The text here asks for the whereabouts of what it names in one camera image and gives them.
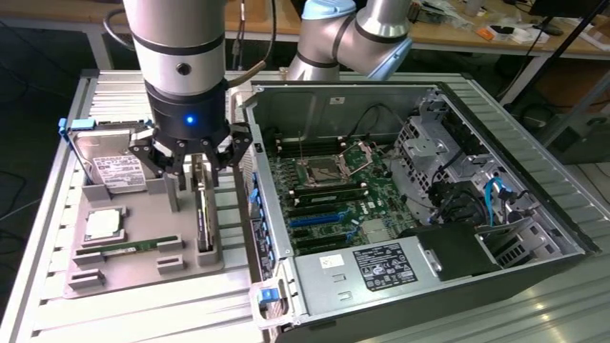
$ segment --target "white sticker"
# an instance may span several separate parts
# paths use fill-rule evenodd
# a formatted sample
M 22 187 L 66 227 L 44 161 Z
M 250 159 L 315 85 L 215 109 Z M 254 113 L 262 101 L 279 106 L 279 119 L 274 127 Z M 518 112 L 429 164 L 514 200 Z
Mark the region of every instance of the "white sticker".
M 345 104 L 345 96 L 331 98 L 331 105 L 343 105 L 343 104 Z
M 134 155 L 95 157 L 94 164 L 110 189 L 146 184 L 140 160 Z
M 343 264 L 345 263 L 343 263 L 342 255 L 331 255 L 331 256 L 321 257 L 321 265 L 322 265 L 323 269 L 339 267 Z
M 138 251 L 135 247 L 111 250 L 110 252 L 103 252 L 102 255 L 104 256 L 116 256 L 116 255 L 126 255 L 132 254 Z

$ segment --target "screw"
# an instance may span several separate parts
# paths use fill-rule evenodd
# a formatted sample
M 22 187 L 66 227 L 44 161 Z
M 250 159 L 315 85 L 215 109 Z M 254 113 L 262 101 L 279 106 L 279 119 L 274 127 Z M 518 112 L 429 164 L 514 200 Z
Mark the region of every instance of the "screw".
M 188 75 L 191 73 L 191 66 L 187 63 L 180 63 L 175 66 L 175 70 L 180 75 Z

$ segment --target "motherboard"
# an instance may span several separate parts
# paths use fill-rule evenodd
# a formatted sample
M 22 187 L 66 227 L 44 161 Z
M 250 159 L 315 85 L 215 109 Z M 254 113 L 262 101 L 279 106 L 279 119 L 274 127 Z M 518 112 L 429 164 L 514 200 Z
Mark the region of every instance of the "motherboard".
M 298 255 L 389 241 L 418 225 L 375 144 L 317 144 L 283 144 L 270 156 Z

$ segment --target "computer monitor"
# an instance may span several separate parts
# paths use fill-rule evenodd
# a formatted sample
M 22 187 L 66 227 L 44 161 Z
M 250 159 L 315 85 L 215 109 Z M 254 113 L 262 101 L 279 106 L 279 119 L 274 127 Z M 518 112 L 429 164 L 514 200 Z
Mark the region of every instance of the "computer monitor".
M 531 5 L 533 16 L 581 18 L 586 16 L 601 0 L 535 0 Z

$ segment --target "wooden table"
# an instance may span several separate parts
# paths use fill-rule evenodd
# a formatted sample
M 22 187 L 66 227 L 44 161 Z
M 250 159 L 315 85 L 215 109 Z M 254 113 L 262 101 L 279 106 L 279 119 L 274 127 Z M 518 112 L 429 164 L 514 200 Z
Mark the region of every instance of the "wooden table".
M 246 39 L 268 40 L 271 37 L 271 9 L 267 0 L 246 1 Z M 278 40 L 298 41 L 301 18 L 290 0 L 276 0 Z M 0 19 L 14 27 L 80 31 L 87 34 L 99 69 L 114 69 L 108 47 L 102 35 L 102 21 L 120 4 L 104 4 L 92 0 L 0 0 Z M 112 19 L 119 33 L 128 33 L 126 16 Z M 239 0 L 228 0 L 226 6 L 226 36 L 235 38 L 239 30 Z
M 490 19 L 486 17 L 467 17 L 463 14 L 465 4 L 459 0 L 449 0 L 457 8 L 462 18 L 467 19 L 474 27 L 483 26 Z M 271 32 L 271 16 L 268 15 L 268 0 L 246 1 L 246 39 L 268 40 Z M 278 40 L 298 41 L 301 20 L 290 0 L 276 0 L 278 4 Z M 106 13 L 119 7 L 116 4 L 96 3 L 92 0 L 0 0 L 0 19 L 12 26 L 36 29 L 58 29 L 82 31 L 87 34 L 92 46 L 95 61 L 100 69 L 112 69 L 112 60 L 106 47 L 104 29 L 102 20 Z M 501 13 L 509 16 L 522 16 L 525 23 L 533 19 L 514 6 L 502 0 L 487 0 L 485 3 L 490 13 Z M 529 63 L 511 89 L 507 91 L 501 103 L 510 102 L 523 86 L 531 80 L 535 72 L 557 50 L 567 37 L 573 26 L 554 21 L 565 34 L 551 36 L 546 44 L 537 46 L 530 53 L 534 59 Z M 228 0 L 226 7 L 227 37 L 235 38 L 239 27 L 239 1 Z M 127 21 L 123 16 L 116 18 L 116 31 L 128 32 Z M 513 41 L 486 41 L 473 29 L 457 29 L 451 24 L 426 24 L 418 22 L 411 25 L 409 32 L 413 38 L 414 49 L 463 51 L 485 54 L 525 55 L 529 45 L 517 44 Z M 595 48 L 589 42 L 578 38 L 562 57 L 573 59 L 610 60 L 610 53 Z

